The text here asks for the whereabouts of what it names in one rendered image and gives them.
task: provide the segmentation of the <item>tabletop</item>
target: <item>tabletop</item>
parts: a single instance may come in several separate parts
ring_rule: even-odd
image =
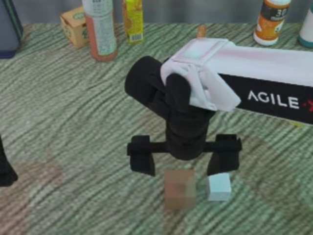
[[[253,24],[206,24],[208,37],[259,47]],[[183,162],[155,154],[156,177],[131,172],[133,135],[165,139],[164,121],[124,92],[127,72],[150,55],[160,61],[195,38],[195,24],[146,24],[129,45],[118,25],[119,54],[109,63],[75,49],[60,24],[24,25],[17,55],[0,60],[0,133],[19,175],[0,189],[0,235],[302,235],[313,231],[310,126],[235,110],[218,112],[207,139],[237,134],[241,166],[227,202],[207,201],[210,155]],[[298,24],[273,48],[306,50]],[[166,169],[194,169],[197,203],[163,210]]]

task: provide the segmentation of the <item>black object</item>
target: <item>black object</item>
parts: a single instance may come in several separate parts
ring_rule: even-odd
[[[209,121],[216,112],[189,105],[191,88],[184,77],[171,74],[164,86],[161,66],[161,62],[146,56],[126,77],[126,93],[166,120],[166,142],[152,143],[149,136],[132,138],[127,146],[132,171],[155,176],[152,153],[170,153],[187,161],[202,152],[213,152],[207,175],[237,170],[241,140],[236,135],[217,135],[215,142],[205,142]]]
[[[18,180],[18,175],[6,158],[0,137],[0,187],[11,186]]]

